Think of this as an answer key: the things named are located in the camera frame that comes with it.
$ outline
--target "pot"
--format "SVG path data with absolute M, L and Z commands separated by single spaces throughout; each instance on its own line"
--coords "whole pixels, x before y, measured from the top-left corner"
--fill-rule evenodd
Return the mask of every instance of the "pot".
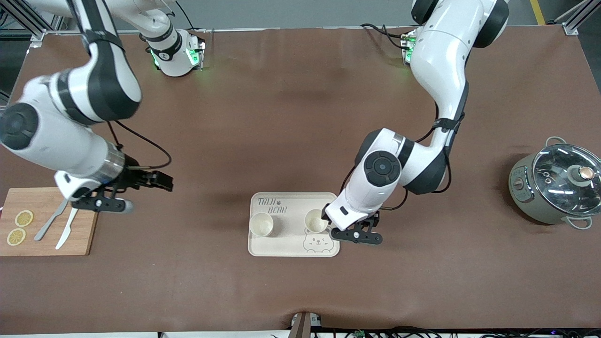
M 549 145 L 555 140 L 559 143 Z M 549 137 L 543 150 L 511 169 L 509 191 L 517 206 L 533 219 L 589 229 L 601 212 L 601 161 L 586 149 Z M 585 221 L 579 227 L 574 221 Z

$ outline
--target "lemon slice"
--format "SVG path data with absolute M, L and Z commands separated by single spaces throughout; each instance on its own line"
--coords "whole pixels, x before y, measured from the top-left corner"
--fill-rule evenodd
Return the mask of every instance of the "lemon slice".
M 14 223 L 17 224 L 18 227 L 26 227 L 30 225 L 33 220 L 34 213 L 29 210 L 23 210 L 14 218 Z
M 10 233 L 8 233 L 8 237 L 6 237 L 6 243 L 8 243 L 11 247 L 19 245 L 25 240 L 26 234 L 27 232 L 25 232 L 25 229 L 13 229 Z

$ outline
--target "knife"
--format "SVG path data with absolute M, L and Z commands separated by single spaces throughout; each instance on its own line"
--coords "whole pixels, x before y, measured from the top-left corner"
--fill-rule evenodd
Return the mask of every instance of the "knife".
M 38 233 L 35 234 L 34 241 L 40 241 L 42 238 L 44 238 L 44 235 L 50 228 L 50 225 L 52 224 L 52 222 L 54 222 L 54 220 L 57 217 L 59 217 L 63 213 L 63 211 L 65 211 L 65 208 L 67 207 L 67 203 L 69 203 L 69 200 L 65 198 L 63 200 L 63 202 L 61 202 L 61 205 L 58 206 L 58 208 L 56 209 L 54 214 L 50 217 L 48 222 L 46 222 L 46 224 L 44 224 L 44 226 L 40 229 L 40 231 L 38 231 Z
M 69 219 L 67 220 L 67 224 L 65 224 L 65 230 L 63 230 L 61 238 L 58 240 L 58 243 L 56 243 L 56 250 L 60 249 L 62 245 L 65 244 L 67 238 L 69 238 L 69 235 L 71 235 L 71 223 L 73 222 L 73 219 L 75 218 L 75 215 L 77 214 L 78 210 L 79 209 L 71 208 Z

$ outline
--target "gray floor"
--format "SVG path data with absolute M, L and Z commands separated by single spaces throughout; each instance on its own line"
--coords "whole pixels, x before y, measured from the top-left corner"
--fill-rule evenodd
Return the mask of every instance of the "gray floor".
M 578 0 L 539 0 L 546 20 L 577 4 Z M 407 26 L 411 0 L 179 0 L 192 24 L 200 28 L 309 28 L 358 26 L 362 23 Z M 509 25 L 536 25 L 529 0 L 511 0 Z M 176 5 L 174 25 L 189 24 Z M 118 29 L 132 29 L 115 21 Z M 601 11 L 579 29 L 579 39 L 597 85 L 601 88 Z M 0 40 L 0 90 L 11 92 L 25 57 L 26 41 Z

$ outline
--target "robotic arm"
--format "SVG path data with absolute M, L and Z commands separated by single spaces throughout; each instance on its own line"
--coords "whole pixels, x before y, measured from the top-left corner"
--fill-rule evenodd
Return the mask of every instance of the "robotic arm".
M 28 0 L 36 8 L 71 17 L 66 0 Z M 205 42 L 183 29 L 174 29 L 169 17 L 158 10 L 175 0 L 106 0 L 111 14 L 138 29 L 148 43 L 154 63 L 168 76 L 183 76 L 202 69 Z
M 323 211 L 322 218 L 337 227 L 331 231 L 334 239 L 381 243 L 381 235 L 371 230 L 397 185 L 419 195 L 442 183 L 464 116 L 470 50 L 496 40 L 508 14 L 504 0 L 413 0 L 412 16 L 421 26 L 405 37 L 404 55 L 415 79 L 436 102 L 432 140 L 424 146 L 385 128 L 367 135 L 347 186 Z
M 57 170 L 56 184 L 74 207 L 126 212 L 131 203 L 115 198 L 116 193 L 140 186 L 170 191 L 172 178 L 141 170 L 90 129 L 131 117 L 142 93 L 104 0 L 68 3 L 90 60 L 28 81 L 23 96 L 0 116 L 0 141 L 17 156 Z

